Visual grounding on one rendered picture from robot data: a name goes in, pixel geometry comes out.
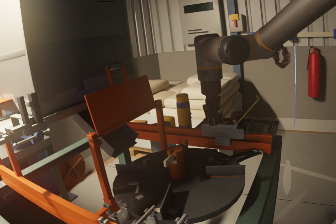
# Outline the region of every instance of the black cable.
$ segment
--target black cable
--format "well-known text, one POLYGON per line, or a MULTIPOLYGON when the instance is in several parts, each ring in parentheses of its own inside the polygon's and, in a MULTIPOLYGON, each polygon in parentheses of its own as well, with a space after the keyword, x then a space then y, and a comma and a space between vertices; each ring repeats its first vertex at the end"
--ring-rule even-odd
POLYGON ((237 153, 237 154, 234 154, 234 155, 230 156, 230 158, 237 159, 237 157, 251 155, 251 154, 256 153, 257 151, 258 151, 257 149, 254 149, 254 150, 250 150, 250 151, 246 151, 246 152, 237 153))
POLYGON ((244 161, 244 160, 246 160, 246 159, 249 159, 250 157, 255 157, 255 156, 260 155, 260 154, 262 154, 262 152, 258 151, 258 152, 255 152, 255 153, 249 155, 249 156, 244 156, 244 157, 242 157, 242 158, 240 158, 240 159, 237 159, 236 161, 237 161, 238 163, 240 163, 240 162, 242 162, 242 161, 244 161))

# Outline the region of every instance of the green leg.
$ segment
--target green leg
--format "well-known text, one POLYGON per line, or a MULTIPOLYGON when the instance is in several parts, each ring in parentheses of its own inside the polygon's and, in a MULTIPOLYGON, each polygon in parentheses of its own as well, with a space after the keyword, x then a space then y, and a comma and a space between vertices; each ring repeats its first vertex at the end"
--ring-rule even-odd
POLYGON ((131 160, 131 154, 129 153, 129 150, 125 151, 124 153, 120 154, 118 156, 119 158, 119 164, 121 165, 127 165, 132 162, 131 160))
MULTIPOLYGON (((46 151, 47 151, 48 156, 54 154, 54 150, 52 149, 52 146, 48 146, 46 151)), ((61 175, 61 172, 59 171, 58 166, 54 167, 52 171, 54 172, 54 176, 55 176, 58 188, 61 192, 62 198, 70 202, 70 198, 69 198, 68 192, 66 191, 65 184, 62 179, 62 175, 61 175)))

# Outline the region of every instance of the robotic arm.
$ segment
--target robotic arm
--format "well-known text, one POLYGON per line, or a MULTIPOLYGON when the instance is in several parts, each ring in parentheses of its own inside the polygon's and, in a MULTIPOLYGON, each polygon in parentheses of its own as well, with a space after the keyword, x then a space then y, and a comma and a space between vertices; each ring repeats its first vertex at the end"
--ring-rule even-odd
POLYGON ((336 0, 292 0, 253 35, 195 37, 196 63, 209 125, 217 125, 222 63, 271 58, 280 46, 336 5, 336 0))

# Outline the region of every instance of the red fire extinguisher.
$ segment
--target red fire extinguisher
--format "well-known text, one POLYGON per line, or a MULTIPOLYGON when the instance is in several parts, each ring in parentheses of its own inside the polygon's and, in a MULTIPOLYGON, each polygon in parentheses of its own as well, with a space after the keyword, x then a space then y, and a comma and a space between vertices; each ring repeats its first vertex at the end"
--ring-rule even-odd
POLYGON ((321 83, 321 57, 316 52, 316 47, 313 47, 313 52, 308 56, 308 69, 308 96, 318 98, 320 96, 321 83))

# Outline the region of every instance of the blue band on cylinder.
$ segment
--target blue band on cylinder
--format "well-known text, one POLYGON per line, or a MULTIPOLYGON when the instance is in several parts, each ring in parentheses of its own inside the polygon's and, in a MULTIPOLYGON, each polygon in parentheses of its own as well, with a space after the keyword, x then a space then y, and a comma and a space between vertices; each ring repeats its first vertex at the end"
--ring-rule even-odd
POLYGON ((191 124, 189 124, 189 125, 179 125, 179 127, 186 127, 186 128, 191 128, 191 124))
POLYGON ((190 103, 188 102, 177 102, 176 106, 178 109, 185 109, 190 107, 190 103))

